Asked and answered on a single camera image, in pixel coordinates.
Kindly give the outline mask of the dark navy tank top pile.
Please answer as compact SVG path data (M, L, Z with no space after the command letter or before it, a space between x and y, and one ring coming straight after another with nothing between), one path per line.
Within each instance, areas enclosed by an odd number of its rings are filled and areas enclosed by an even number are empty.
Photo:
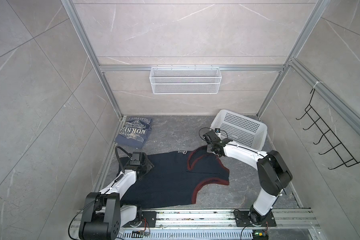
M153 169L124 194L121 205L143 209L193 205L206 185L229 185L230 171L207 146L149 155Z

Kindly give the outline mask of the blue-grey tank top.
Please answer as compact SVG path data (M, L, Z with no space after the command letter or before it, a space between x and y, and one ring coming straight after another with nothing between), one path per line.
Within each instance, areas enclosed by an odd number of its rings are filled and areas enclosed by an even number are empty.
M142 149L152 132L153 118L130 116L115 138L118 145Z

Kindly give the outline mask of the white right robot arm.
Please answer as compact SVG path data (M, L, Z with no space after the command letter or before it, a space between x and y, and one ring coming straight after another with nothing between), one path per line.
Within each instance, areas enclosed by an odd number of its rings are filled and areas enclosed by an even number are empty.
M229 139L207 141L210 150L215 155L239 160L258 172L261 185L260 193L249 211L249 222L260 226L272 212L277 199L284 188L289 185L293 175L284 159L277 151L255 151L250 148L234 144Z

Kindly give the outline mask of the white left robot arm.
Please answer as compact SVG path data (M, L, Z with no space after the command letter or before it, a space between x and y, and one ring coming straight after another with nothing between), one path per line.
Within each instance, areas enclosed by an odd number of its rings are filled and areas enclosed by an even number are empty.
M85 200L79 227L80 240L115 240L121 227L142 224L138 206L121 205L127 190L152 170L149 160L128 161L124 170L100 192L89 193Z

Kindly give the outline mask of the white plastic laundry basket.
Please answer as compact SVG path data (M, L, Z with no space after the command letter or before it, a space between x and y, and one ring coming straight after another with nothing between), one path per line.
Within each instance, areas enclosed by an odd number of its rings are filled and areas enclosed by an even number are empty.
M219 111L211 129L225 131L229 139L258 151L263 149L268 132L264 123L228 110Z

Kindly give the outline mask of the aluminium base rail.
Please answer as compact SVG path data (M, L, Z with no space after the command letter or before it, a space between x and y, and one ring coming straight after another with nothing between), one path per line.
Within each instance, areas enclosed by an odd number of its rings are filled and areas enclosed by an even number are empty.
M147 209L140 213L151 230L321 228L310 209L273 209L265 220L252 225L245 209Z

